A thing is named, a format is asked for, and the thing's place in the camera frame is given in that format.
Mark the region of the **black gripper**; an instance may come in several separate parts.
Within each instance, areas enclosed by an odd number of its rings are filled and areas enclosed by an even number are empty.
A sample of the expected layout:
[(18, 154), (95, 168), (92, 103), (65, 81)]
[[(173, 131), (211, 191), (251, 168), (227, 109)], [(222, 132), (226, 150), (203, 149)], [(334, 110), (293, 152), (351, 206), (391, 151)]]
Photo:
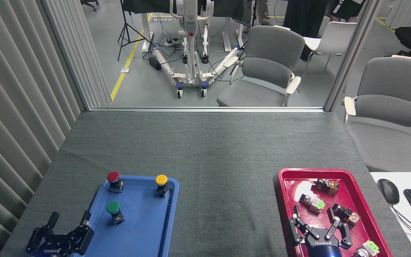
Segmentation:
[(44, 257), (68, 257), (73, 253), (85, 255), (93, 238), (94, 231), (90, 228), (91, 213), (85, 211), (81, 224), (66, 235), (54, 234), (54, 227), (59, 219), (58, 212), (52, 212), (46, 225), (33, 230), (26, 246), (26, 252)]
[[(289, 228), (291, 231), (291, 240), (294, 246), (301, 244), (303, 240), (307, 248), (309, 257), (341, 257), (339, 247), (348, 250), (353, 246), (352, 236), (349, 225), (343, 223), (338, 216), (333, 213), (333, 209), (327, 209), (330, 229), (320, 230), (318, 234), (320, 239), (315, 239), (315, 231), (307, 223), (300, 218), (299, 206), (295, 205), (292, 218), (289, 220)], [(341, 233), (341, 241), (333, 234), (339, 229)]]

